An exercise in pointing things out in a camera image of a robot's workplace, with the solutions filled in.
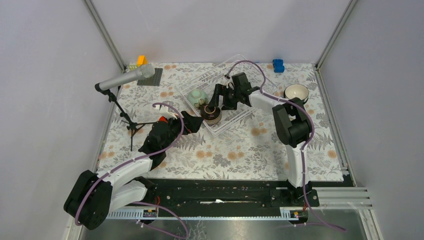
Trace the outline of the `teal bowl white rim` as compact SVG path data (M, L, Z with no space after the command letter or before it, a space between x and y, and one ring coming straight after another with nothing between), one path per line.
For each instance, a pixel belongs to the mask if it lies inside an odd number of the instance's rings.
M291 84L283 91L283 96L286 99L298 98L302 100L303 104L306 104L309 100L310 91L302 84Z

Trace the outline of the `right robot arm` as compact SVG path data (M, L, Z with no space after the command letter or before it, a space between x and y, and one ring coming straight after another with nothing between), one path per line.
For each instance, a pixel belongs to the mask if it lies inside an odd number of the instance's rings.
M307 169L307 146L315 133L314 124L298 97L282 99L252 86L245 73L231 77L231 86L217 83L211 100L200 108L205 119L216 120L225 110L236 110L238 104L261 109L273 116L278 139L285 145L289 173L287 201L293 206L311 207L312 192Z

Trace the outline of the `black patterned bowl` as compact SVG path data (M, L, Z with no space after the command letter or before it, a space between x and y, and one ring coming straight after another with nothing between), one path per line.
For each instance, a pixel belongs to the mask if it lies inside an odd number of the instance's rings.
M208 126L216 125L222 119L222 111L217 106L209 108L208 105L205 105L200 109L200 115Z

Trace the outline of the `pale green floral bowl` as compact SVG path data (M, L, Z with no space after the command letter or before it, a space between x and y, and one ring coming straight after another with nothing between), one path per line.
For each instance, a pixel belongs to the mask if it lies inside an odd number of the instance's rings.
M210 98L204 90L195 88L187 94L187 100L196 110L199 110L209 103Z

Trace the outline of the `orange bowl front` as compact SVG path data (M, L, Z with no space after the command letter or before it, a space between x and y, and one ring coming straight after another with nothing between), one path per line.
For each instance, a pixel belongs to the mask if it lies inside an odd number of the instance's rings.
M168 124L169 123L168 122L168 119L166 117L164 117L164 116L161 116L157 122L158 123L164 123L164 124Z

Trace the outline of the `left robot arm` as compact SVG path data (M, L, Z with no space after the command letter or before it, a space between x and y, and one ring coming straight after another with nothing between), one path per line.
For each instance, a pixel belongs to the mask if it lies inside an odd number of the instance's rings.
M182 135L197 133L204 121L182 111L180 117L161 116L152 124L138 154L110 170L82 172L70 191L63 209L74 217L76 225L88 230L100 226L107 215L133 202L152 204L155 192L141 177L166 157L166 150Z

